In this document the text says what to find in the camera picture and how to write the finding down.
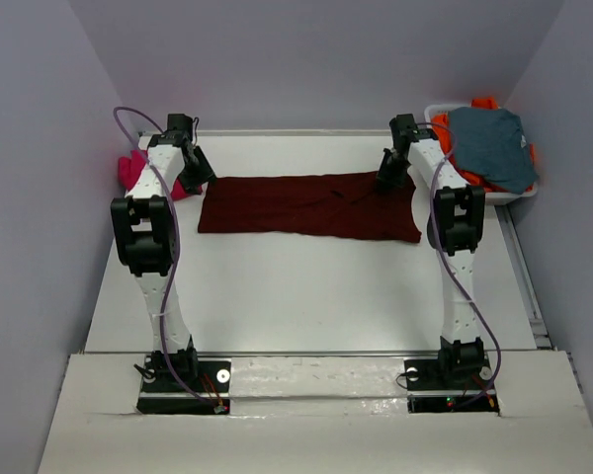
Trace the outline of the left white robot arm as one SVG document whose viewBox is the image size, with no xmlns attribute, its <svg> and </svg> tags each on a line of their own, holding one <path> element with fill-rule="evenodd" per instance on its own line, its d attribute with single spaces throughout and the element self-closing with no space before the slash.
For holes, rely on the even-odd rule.
<svg viewBox="0 0 593 474">
<path fill-rule="evenodd" d="M 147 382 L 192 393 L 200 370 L 174 282 L 181 250 L 172 191 L 181 179 L 189 193 L 197 193 L 215 173 L 187 132 L 152 135 L 142 157 L 146 163 L 135 185 L 111 203 L 119 260 L 137 282 L 152 326 L 150 362 L 140 372 Z"/>
</svg>

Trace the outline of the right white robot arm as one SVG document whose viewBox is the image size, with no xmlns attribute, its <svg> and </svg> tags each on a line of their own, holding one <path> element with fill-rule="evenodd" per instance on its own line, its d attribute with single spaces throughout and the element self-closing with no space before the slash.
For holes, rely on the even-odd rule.
<svg viewBox="0 0 593 474">
<path fill-rule="evenodd" d="M 487 368 L 472 276 L 483 233 L 485 191 L 459 174 L 434 130 L 412 125 L 394 129 L 391 136 L 377 180 L 399 188 L 412 167 L 429 187 L 427 234 L 439 259 L 444 308 L 438 353 L 405 363 L 406 387 L 417 392 L 463 390 Z"/>
</svg>

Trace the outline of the dark red t shirt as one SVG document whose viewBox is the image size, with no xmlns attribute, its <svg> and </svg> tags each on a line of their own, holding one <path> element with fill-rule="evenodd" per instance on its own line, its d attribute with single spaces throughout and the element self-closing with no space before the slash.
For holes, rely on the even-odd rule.
<svg viewBox="0 0 593 474">
<path fill-rule="evenodd" d="M 198 231 L 293 233 L 418 244 L 414 183 L 388 188 L 376 172 L 320 176 L 224 177 L 209 184 Z"/>
</svg>

